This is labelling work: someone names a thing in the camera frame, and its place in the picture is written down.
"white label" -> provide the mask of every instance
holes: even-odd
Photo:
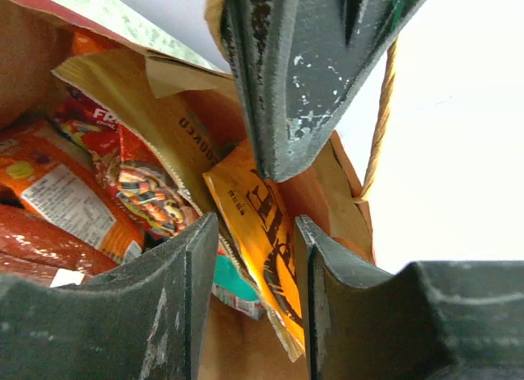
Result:
[[[116,223],[94,191],[64,165],[25,189],[22,198],[48,222],[97,249]]]
[[[79,271],[60,268],[57,270],[55,277],[52,279],[49,287],[65,286],[66,284],[81,284],[84,280],[84,274]]]
[[[131,241],[124,253],[124,264],[133,261],[142,254],[142,248],[135,241]]]

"speckled surface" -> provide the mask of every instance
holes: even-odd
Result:
[[[119,0],[53,0],[127,40],[193,64],[214,68],[191,48],[153,25]]]

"twisted paper rope handle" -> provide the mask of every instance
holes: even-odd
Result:
[[[387,124],[391,115],[391,95],[395,89],[396,76],[396,54],[398,40],[395,39],[393,44],[387,49],[386,73],[382,81],[382,89],[380,92],[380,102],[378,105],[378,118],[373,132],[373,140],[371,141],[371,151],[369,152],[368,167],[366,168],[366,175],[364,176],[364,183],[362,185],[362,192],[360,196],[353,199],[356,204],[367,202],[371,195],[371,189],[377,177],[377,167],[382,154],[382,146],[384,143],[384,136],[387,130]]]

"worn metal surface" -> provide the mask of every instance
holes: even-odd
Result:
[[[224,47],[264,178],[281,182],[311,165],[424,1],[227,1]]]
[[[0,378],[197,379],[215,215],[83,286],[0,275]]]
[[[396,276],[296,221],[310,378],[524,378],[524,262],[417,262]]]

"nutrition label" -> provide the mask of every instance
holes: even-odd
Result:
[[[43,218],[96,249],[116,222],[98,196],[64,165],[22,192]]]

